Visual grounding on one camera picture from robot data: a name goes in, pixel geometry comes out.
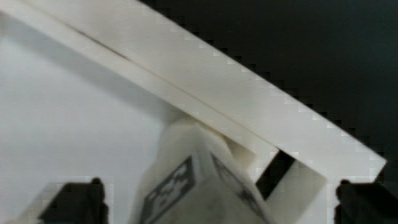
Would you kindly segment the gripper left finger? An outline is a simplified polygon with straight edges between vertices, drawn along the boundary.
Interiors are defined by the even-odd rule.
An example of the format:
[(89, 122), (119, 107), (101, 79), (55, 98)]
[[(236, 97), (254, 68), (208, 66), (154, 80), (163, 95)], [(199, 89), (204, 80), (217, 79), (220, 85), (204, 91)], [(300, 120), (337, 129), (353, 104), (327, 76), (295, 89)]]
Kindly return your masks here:
[(99, 178), (89, 183), (67, 183), (39, 215), (41, 224), (108, 224), (105, 185)]

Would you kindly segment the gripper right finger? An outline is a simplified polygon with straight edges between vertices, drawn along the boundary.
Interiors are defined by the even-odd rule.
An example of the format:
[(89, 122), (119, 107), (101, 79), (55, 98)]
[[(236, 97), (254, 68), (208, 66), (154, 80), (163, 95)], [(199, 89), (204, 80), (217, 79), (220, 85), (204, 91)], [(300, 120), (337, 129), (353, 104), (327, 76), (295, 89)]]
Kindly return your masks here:
[(339, 182), (334, 224), (398, 224), (398, 197), (378, 183)]

